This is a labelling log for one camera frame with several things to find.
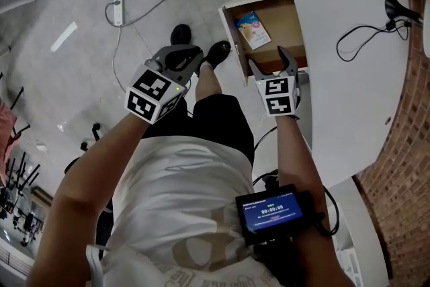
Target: wooden drawer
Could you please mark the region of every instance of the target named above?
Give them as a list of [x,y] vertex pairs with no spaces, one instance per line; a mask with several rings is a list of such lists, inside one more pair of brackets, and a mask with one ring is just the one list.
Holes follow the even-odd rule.
[[[254,11],[271,42],[252,50],[235,22]],[[241,77],[247,83],[252,75],[248,60],[253,58],[263,72],[277,72],[283,67],[277,46],[287,48],[297,60],[298,67],[307,67],[302,30],[294,0],[234,0],[219,9],[228,39],[233,47],[233,55],[241,68]]]

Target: black shoe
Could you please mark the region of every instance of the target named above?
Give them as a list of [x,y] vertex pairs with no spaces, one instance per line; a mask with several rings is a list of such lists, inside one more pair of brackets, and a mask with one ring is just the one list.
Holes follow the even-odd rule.
[[191,42],[191,29],[186,24],[175,26],[170,35],[170,44],[189,44]]
[[198,65],[196,75],[199,76],[200,66],[205,61],[210,63],[212,65],[212,68],[215,69],[220,63],[222,63],[222,61],[227,59],[228,55],[230,54],[230,50],[231,45],[228,41],[219,41],[215,43],[212,47],[210,47],[209,53],[206,58],[204,58],[200,65]]

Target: tiled floor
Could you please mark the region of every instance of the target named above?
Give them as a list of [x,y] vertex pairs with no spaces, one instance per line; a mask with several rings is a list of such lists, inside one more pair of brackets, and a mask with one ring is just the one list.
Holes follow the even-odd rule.
[[[32,128],[21,140],[21,147],[42,166],[38,184],[55,193],[64,168],[81,154],[83,139],[91,137],[91,126],[100,122],[111,128],[124,114],[124,94],[112,73],[112,53],[117,29],[108,25],[104,7],[110,0],[37,0],[0,16],[3,41],[12,52],[0,61],[5,75],[3,97],[9,98],[23,85],[24,101],[19,102],[19,123]],[[125,0],[127,18],[132,19],[160,0]],[[171,30],[178,23],[189,24],[193,42],[205,52],[217,40],[226,38],[218,8],[229,0],[167,0],[134,26],[125,28],[118,55],[117,72],[127,84],[136,66],[169,43]],[[72,23],[77,29],[56,52],[50,48]],[[264,115],[256,88],[243,87],[234,61],[217,68],[224,92],[239,98],[256,139],[273,126]],[[187,96],[192,109],[193,92]],[[275,140],[275,135],[267,140]],[[36,149],[44,143],[46,153]],[[271,171],[276,153],[257,153],[255,173]]]

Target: black wristband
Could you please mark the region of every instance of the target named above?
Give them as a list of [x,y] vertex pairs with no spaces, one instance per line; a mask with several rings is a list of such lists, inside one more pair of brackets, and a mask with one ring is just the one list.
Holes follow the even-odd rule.
[[287,115],[289,118],[292,118],[293,120],[299,120],[300,118],[296,115]]

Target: white table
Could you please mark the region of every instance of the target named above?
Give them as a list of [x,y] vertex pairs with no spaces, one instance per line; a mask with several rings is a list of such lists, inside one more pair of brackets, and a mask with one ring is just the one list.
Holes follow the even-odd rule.
[[[408,0],[399,2],[409,6]],[[310,74],[312,156],[329,188],[378,158],[396,115],[409,41],[397,33],[378,34],[345,63],[336,53],[338,39],[359,24],[384,26],[384,0],[295,3]],[[371,34],[371,29],[360,29],[341,47],[356,48]]]

